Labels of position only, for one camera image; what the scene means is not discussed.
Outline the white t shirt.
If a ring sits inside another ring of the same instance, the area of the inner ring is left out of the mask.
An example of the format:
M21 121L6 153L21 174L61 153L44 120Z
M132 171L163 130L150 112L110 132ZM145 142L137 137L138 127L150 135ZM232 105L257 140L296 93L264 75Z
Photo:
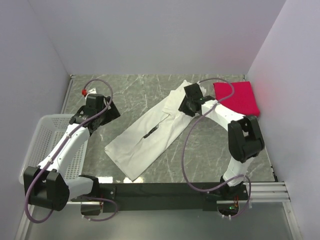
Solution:
M179 111L186 95L184 87L190 85L184 80L104 148L131 181L137 179L194 119Z

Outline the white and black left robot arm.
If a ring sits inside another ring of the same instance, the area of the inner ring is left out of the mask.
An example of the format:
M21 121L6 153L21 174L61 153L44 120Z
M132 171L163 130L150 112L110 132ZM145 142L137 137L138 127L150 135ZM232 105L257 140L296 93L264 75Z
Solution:
M101 196L97 177L79 175L66 179L66 171L74 155L94 131L120 117L111 96L89 93L85 105L70 118L69 125L53 150L37 166L23 173L25 204L51 211L61 211L77 197L94 201Z

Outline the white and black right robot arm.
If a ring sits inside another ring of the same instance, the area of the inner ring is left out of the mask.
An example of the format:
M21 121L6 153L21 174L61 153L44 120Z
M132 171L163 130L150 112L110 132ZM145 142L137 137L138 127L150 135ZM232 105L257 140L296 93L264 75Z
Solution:
M222 198L230 200L240 190L252 161L265 148L258 123L258 109L251 83L248 81L213 84L215 97L204 96L200 85L184 87L185 96L179 111L187 116L208 118L227 131L228 150L231 155L227 170L220 183L212 188L198 188L186 183L195 191L210 193L219 190Z

